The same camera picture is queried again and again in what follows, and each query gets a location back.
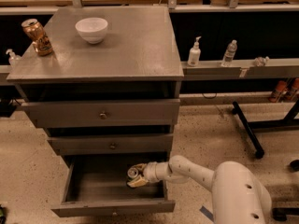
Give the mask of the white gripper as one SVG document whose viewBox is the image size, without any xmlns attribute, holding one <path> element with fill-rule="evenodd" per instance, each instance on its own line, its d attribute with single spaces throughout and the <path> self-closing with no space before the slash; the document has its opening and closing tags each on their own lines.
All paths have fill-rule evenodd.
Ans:
<svg viewBox="0 0 299 224">
<path fill-rule="evenodd" d="M 166 180 L 170 174 L 170 168 L 167 162 L 149 162 L 139 163 L 134 165 L 139 172 L 143 171 L 143 175 L 138 175 L 133 180 L 129 181 L 127 185 L 130 188 L 139 188 L 150 183 L 157 183 L 161 180 Z"/>
</svg>

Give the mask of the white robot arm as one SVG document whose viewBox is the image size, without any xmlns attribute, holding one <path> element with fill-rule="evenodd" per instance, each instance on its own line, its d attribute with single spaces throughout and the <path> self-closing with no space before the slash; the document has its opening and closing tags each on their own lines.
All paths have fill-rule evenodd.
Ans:
<svg viewBox="0 0 299 224">
<path fill-rule="evenodd" d="M 211 192 L 215 224 L 268 224 L 272 199 L 260 180 L 244 165 L 225 161 L 210 170 L 176 155 L 166 162 L 152 161 L 131 166 L 127 185 L 138 188 L 168 181 L 193 180 Z"/>
</svg>

